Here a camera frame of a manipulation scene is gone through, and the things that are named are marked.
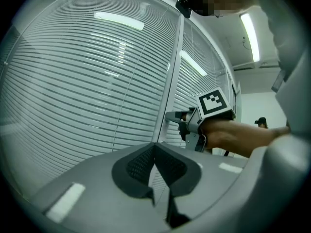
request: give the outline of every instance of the black and white marker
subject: black and white marker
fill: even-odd
[[[223,112],[234,112],[220,87],[210,90],[197,97],[201,118],[212,117]]]

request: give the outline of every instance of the cap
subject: cap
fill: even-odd
[[[258,120],[255,121],[255,124],[258,124],[258,125],[260,125],[260,124],[267,124],[267,120],[266,120],[265,117],[261,117],[261,118],[259,118]]]

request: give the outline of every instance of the sleeve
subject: sleeve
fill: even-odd
[[[285,0],[259,0],[259,4],[268,17],[279,66],[285,71],[286,81],[307,46],[303,19]]]

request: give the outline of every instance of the ceiling light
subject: ceiling light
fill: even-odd
[[[202,76],[206,76],[207,73],[203,70],[202,67],[194,59],[190,57],[185,51],[181,51],[181,57],[185,59],[195,70],[197,70]]]
[[[252,19],[249,16],[249,14],[243,14],[240,17],[241,17],[241,20],[242,20],[244,27],[246,29],[249,42],[251,44],[253,61],[257,62],[260,60],[260,56],[259,56],[258,41],[257,41],[256,32],[255,32],[255,28],[254,28]]]
[[[145,26],[145,24],[141,21],[132,19],[130,17],[125,17],[113,13],[107,13],[107,12],[94,12],[94,17],[96,19],[103,19],[107,21],[114,21],[120,24],[127,25],[129,27],[132,27],[134,29],[142,30]]]

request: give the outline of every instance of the person in background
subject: person in background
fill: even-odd
[[[261,117],[258,120],[256,120],[255,124],[258,124],[258,127],[263,128],[263,129],[267,129],[268,128],[267,120],[266,120],[265,117]]]

